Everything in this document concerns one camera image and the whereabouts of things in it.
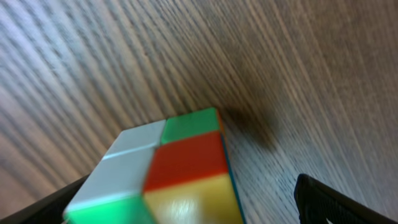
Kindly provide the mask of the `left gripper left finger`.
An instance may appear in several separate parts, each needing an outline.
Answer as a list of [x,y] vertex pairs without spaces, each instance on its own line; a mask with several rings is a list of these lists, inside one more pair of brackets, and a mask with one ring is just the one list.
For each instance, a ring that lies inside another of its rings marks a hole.
[[36,203],[1,219],[1,224],[62,223],[63,211],[84,184],[88,175]]

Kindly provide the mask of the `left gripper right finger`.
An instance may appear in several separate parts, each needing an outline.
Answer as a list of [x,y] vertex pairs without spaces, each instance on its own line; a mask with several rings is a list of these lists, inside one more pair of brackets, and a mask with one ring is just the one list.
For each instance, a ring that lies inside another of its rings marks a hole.
[[307,174],[298,175],[294,199],[301,224],[397,224]]

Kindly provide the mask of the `multicolour puzzle cube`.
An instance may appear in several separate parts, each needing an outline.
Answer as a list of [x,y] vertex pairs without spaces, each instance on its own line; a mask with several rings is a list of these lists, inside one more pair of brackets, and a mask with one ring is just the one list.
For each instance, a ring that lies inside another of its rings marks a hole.
[[68,223],[244,223],[218,110],[122,131],[63,217]]

